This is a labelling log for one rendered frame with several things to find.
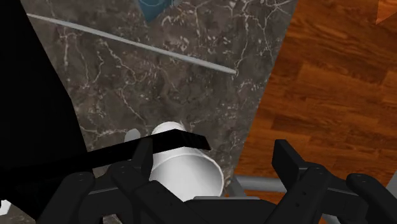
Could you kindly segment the white cup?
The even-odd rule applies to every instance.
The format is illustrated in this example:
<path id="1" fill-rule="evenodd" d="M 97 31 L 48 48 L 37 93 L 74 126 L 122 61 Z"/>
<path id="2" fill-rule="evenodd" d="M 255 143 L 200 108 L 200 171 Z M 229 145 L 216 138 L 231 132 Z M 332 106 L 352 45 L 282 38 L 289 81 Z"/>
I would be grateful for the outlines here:
<path id="1" fill-rule="evenodd" d="M 160 182 L 182 201 L 221 196 L 225 184 L 220 166 L 196 148 L 179 147 L 153 155 L 150 180 Z"/>

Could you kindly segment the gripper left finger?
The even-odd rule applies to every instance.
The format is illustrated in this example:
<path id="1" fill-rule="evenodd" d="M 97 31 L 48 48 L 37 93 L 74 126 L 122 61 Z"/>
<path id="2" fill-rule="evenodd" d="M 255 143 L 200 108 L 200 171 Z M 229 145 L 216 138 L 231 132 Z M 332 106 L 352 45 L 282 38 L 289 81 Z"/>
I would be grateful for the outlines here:
<path id="1" fill-rule="evenodd" d="M 143 137 L 45 164 L 40 173 L 64 179 L 37 224 L 99 224 L 117 214 L 123 224 L 199 224 L 198 214 L 149 179 L 153 153 L 198 148 L 197 137 Z"/>

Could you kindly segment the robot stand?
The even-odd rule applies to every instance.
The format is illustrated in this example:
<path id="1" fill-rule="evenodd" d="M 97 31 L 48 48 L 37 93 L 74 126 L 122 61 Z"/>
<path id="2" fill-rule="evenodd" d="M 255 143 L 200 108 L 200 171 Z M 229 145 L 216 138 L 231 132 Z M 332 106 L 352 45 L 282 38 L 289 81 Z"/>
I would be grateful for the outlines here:
<path id="1" fill-rule="evenodd" d="M 64 175 L 33 166 L 86 153 L 71 98 L 20 0 L 0 0 L 0 199 L 38 219 Z"/>

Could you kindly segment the grey thin rod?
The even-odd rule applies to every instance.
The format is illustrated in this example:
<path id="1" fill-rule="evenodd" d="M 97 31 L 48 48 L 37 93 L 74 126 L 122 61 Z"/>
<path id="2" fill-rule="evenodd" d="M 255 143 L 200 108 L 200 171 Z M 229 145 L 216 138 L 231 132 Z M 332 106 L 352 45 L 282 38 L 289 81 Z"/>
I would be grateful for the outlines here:
<path id="1" fill-rule="evenodd" d="M 72 23 L 72 22 L 66 22 L 66 21 L 55 19 L 55 18 L 49 18 L 49 17 L 43 17 L 43 16 L 39 16 L 39 15 L 34 15 L 34 14 L 31 14 L 31 13 L 27 13 L 27 16 L 31 17 L 31 18 L 36 18 L 36 19 L 39 19 L 39 20 L 43 20 L 43 21 L 46 21 L 46 22 L 49 22 L 49 23 L 62 25 L 64 27 L 76 29 L 76 30 L 87 32 L 87 33 L 90 33 L 90 34 L 94 34 L 94 35 L 97 35 L 97 36 L 100 36 L 100 37 L 103 37 L 103 38 L 108 38 L 108 39 L 112 39 L 112 40 L 115 40 L 115 41 L 119 41 L 119 42 L 122 42 L 122 43 L 129 44 L 129 45 L 133 45 L 133 46 L 136 46 L 136 47 L 139 47 L 139 48 L 143 48 L 145 50 L 149 50 L 149 51 L 152 51 L 152 52 L 160 53 L 162 55 L 173 57 L 173 58 L 185 61 L 185 62 L 196 64 L 198 66 L 206 67 L 206 68 L 209 68 L 209 69 L 221 71 L 221 72 L 228 73 L 228 74 L 236 74 L 237 73 L 236 70 L 231 69 L 229 67 L 221 66 L 221 65 L 218 65 L 218 64 L 215 64 L 215 63 L 212 63 L 212 62 L 208 62 L 208 61 L 205 61 L 205 60 L 202 60 L 202 59 L 198 59 L 198 58 L 195 58 L 195 57 L 182 55 L 182 54 L 179 54 L 179 53 L 174 53 L 174 52 L 170 52 L 170 51 L 167 51 L 167 50 L 163 50 L 163 49 L 160 49 L 160 48 L 157 48 L 157 47 L 154 47 L 154 46 L 149 46 L 149 45 L 145 45 L 145 44 L 138 43 L 138 42 L 135 42 L 135 41 L 131 41 L 131 40 L 128 40 L 128 39 L 125 39 L 125 38 L 121 38 L 119 36 L 115 36 L 115 35 L 110 34 L 110 33 L 106 33 L 106 32 L 103 32 L 103 31 L 100 31 L 100 30 L 97 30 L 97 29 L 93 29 L 93 28 L 84 26 L 84 25 L 79 25 L 79 24 L 75 24 L 75 23 Z"/>

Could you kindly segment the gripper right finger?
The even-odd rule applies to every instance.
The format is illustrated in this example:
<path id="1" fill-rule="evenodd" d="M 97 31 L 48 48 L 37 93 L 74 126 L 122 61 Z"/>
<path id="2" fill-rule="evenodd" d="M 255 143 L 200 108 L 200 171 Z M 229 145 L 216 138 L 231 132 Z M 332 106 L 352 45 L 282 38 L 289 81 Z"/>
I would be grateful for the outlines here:
<path id="1" fill-rule="evenodd" d="M 341 224 L 397 224 L 397 198 L 367 174 L 340 179 L 324 166 L 306 162 L 285 139 L 274 142 L 272 166 L 286 194 L 267 224 L 317 224 L 322 214 Z"/>

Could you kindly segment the blue bowl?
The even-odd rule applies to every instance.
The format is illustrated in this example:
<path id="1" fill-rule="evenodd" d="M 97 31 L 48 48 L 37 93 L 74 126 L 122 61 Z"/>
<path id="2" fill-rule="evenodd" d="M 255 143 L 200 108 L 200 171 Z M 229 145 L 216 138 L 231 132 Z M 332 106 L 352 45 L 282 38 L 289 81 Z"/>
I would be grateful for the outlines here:
<path id="1" fill-rule="evenodd" d="M 174 0 L 137 0 L 147 22 L 155 19 L 166 8 L 173 5 Z"/>

